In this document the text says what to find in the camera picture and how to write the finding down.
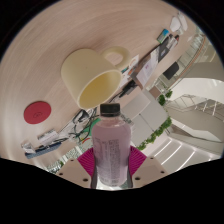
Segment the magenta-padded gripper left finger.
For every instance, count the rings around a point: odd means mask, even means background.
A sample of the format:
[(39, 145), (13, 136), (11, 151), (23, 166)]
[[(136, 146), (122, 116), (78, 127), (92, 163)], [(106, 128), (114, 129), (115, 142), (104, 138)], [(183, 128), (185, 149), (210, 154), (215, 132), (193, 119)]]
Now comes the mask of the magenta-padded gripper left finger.
[(77, 159), (69, 159), (57, 172), (57, 176), (81, 187), (95, 189), (97, 186), (97, 171), (93, 149), (88, 149)]

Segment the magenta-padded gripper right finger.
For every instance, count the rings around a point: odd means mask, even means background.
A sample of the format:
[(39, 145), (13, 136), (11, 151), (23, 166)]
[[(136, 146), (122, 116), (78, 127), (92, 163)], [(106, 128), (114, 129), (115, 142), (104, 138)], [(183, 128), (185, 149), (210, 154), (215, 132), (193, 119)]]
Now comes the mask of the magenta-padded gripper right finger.
[(167, 171), (154, 156), (147, 157), (137, 148), (130, 147), (127, 172), (129, 187), (143, 187), (167, 175)]

